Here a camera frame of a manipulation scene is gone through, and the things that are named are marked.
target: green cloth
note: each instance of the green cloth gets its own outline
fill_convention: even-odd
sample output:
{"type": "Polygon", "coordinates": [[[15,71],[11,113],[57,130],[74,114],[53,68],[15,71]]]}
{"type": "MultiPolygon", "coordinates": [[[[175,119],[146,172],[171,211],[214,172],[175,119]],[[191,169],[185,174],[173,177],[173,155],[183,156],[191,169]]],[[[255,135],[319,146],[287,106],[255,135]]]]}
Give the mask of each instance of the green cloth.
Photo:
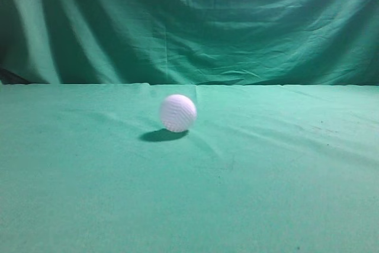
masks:
{"type": "Polygon", "coordinates": [[[376,252],[378,129],[377,87],[4,85],[0,252],[376,252]]]}
{"type": "Polygon", "coordinates": [[[0,0],[0,32],[35,83],[379,84],[379,0],[0,0]]]}

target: white ball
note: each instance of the white ball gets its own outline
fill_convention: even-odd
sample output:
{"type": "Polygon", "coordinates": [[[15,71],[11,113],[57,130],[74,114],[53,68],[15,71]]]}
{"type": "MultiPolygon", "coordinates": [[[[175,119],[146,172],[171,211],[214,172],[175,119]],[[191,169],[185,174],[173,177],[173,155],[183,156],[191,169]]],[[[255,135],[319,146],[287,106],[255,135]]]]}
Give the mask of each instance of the white ball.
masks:
{"type": "Polygon", "coordinates": [[[195,104],[183,95],[170,95],[160,106],[160,120],[171,132],[180,133],[188,130],[196,117],[195,104]]]}

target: green tablecloth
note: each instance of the green tablecloth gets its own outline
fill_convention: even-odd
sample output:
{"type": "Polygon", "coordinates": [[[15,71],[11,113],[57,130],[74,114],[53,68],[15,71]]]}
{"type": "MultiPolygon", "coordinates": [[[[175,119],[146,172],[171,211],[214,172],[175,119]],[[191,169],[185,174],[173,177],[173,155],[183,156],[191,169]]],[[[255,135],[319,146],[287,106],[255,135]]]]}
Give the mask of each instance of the green tablecloth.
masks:
{"type": "Polygon", "coordinates": [[[0,138],[3,253],[379,248],[378,87],[4,85],[0,138]]]}

